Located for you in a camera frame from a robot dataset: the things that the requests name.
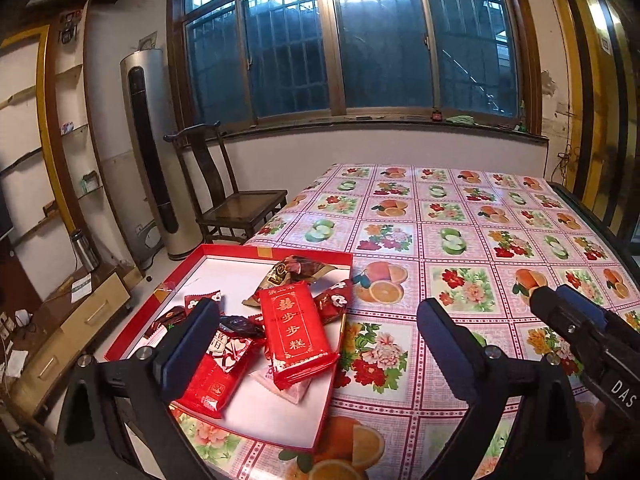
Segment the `small red snack pack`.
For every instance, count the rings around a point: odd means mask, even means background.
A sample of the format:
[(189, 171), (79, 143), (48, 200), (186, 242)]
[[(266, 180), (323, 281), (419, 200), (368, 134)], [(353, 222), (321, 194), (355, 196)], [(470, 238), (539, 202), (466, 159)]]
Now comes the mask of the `small red snack pack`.
[(253, 353), (250, 352), (230, 372), (225, 372), (212, 356), (206, 354), (198, 364), (186, 392), (175, 400), (175, 404), (200, 417), (222, 419), (224, 409), (253, 359)]

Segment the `dark red small packet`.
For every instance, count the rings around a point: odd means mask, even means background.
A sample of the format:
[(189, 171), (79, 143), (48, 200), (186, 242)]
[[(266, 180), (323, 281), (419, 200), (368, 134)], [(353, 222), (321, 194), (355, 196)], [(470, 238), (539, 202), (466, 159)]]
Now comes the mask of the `dark red small packet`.
[(166, 330), (170, 330), (180, 324), (187, 315), (186, 308), (183, 306), (171, 308), (151, 323), (144, 333), (145, 338), (151, 338), (160, 329), (160, 326), (165, 327)]

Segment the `dark purple snack packet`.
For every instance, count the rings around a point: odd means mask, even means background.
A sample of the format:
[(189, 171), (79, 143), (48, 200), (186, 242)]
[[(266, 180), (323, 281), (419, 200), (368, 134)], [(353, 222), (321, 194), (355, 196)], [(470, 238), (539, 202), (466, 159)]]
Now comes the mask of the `dark purple snack packet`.
[(218, 330), (231, 338), (264, 339), (262, 324), (241, 315), (221, 315)]

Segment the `pink white snack packet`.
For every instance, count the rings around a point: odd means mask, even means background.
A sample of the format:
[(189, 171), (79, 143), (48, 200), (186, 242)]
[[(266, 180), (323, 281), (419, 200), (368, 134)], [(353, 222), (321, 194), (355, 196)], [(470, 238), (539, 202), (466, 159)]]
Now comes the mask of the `pink white snack packet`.
[(312, 375), (308, 372), (288, 376), (281, 372), (273, 362), (257, 370), (252, 370), (248, 376), (262, 388), (294, 405), (303, 401), (312, 381)]

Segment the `long red snack pack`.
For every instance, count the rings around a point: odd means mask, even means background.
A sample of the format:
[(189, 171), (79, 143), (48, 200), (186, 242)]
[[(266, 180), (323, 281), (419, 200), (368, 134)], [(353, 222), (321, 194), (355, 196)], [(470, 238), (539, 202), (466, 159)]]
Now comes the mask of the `long red snack pack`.
[(271, 362), (287, 374), (324, 373), (337, 361), (307, 283), (259, 292)]

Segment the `brown gold snack packet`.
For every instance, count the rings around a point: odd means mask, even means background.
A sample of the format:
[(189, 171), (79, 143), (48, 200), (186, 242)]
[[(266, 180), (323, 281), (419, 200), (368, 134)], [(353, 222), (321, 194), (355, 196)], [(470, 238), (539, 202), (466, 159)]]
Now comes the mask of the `brown gold snack packet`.
[(298, 282), (314, 284), (334, 270), (336, 270), (336, 266), (317, 260), (298, 255), (287, 256), (266, 273), (255, 291), (242, 301), (242, 305), (250, 308), (259, 308), (259, 292), (261, 290)]

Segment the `red flower snack packet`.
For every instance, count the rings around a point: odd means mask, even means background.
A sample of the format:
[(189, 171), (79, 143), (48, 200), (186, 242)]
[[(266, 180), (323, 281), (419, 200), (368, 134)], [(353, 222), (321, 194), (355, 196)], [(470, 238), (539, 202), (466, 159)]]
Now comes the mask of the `red flower snack packet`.
[(352, 281), (340, 281), (314, 297), (320, 320), (323, 325), (340, 318), (352, 303)]

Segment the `wooden tv drawer cabinet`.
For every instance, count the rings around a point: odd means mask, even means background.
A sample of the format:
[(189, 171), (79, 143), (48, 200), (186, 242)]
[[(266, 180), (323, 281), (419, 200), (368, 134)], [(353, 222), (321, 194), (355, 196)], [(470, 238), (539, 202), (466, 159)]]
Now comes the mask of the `wooden tv drawer cabinet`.
[(10, 356), (24, 356), (20, 376), (6, 378), (1, 394), (12, 410), (34, 417), (48, 405), (75, 360), (112, 318), (126, 309), (131, 289), (142, 281), (135, 266), (102, 263), (79, 270), (47, 297), (12, 337)]

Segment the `floral fruit pattern tablecloth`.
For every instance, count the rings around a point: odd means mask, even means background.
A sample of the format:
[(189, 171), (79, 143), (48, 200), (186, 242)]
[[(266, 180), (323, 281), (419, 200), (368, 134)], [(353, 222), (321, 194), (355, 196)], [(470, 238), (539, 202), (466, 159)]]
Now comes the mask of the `floral fruit pattern tablecloth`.
[(539, 178), (333, 166), (254, 243), (350, 252), (354, 302), (316, 452), (284, 450), (178, 415), (198, 455), (238, 479), (421, 477), (464, 409), (416, 331), (416, 308), (426, 297), (480, 344), (520, 359), (556, 354), (587, 425), (597, 420), (597, 401), (580, 380), (582, 363), (532, 315), (530, 295), (567, 285), (628, 324), (639, 322), (639, 289), (620, 260)]

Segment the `red gift box tray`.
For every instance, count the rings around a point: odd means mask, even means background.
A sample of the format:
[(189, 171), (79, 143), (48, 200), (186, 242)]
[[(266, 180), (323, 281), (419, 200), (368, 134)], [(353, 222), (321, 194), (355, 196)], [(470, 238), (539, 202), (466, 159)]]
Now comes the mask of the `red gift box tray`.
[(172, 272), (106, 352), (130, 358), (219, 316), (175, 406), (239, 436), (311, 451), (319, 440), (352, 300), (352, 255), (202, 245)]

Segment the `steel thermos flask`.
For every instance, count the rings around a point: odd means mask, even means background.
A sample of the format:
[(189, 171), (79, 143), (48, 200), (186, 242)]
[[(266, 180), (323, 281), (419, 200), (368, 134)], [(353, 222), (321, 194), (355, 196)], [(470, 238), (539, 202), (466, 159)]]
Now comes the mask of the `steel thermos flask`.
[(90, 240), (81, 230), (70, 233), (70, 242), (80, 263), (88, 273), (94, 272), (100, 265), (100, 258), (94, 251)]

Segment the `black television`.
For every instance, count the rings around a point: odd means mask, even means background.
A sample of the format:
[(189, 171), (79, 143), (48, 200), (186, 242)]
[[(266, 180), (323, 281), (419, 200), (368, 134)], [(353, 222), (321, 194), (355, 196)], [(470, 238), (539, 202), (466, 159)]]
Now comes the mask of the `black television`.
[(0, 240), (6, 238), (14, 229), (2, 188), (0, 188)]

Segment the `wooden shelf cabinet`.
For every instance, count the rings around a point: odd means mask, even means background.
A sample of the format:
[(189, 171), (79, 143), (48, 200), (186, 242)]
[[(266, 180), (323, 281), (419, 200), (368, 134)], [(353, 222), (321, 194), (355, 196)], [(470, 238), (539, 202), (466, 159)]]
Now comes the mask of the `wooden shelf cabinet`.
[(80, 268), (79, 230), (112, 260), (113, 218), (86, 96), (89, 0), (35, 6), (1, 45), (1, 189), (12, 252), (46, 296)]

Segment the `silver tower air conditioner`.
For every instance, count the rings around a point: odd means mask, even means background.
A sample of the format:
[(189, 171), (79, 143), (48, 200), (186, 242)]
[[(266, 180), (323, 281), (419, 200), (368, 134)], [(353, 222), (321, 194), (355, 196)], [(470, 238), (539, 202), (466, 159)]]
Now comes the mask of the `silver tower air conditioner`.
[(129, 134), (141, 182), (168, 258), (186, 258), (203, 241), (186, 179), (166, 136), (177, 131), (160, 49), (120, 61)]

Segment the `wooden framed window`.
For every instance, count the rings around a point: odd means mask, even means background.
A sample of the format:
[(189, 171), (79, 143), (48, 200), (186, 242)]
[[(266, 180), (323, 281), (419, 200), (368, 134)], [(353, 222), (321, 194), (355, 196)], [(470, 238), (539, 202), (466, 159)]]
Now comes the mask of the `wooden framed window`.
[(528, 0), (167, 0), (166, 18), (183, 126), (541, 130)]

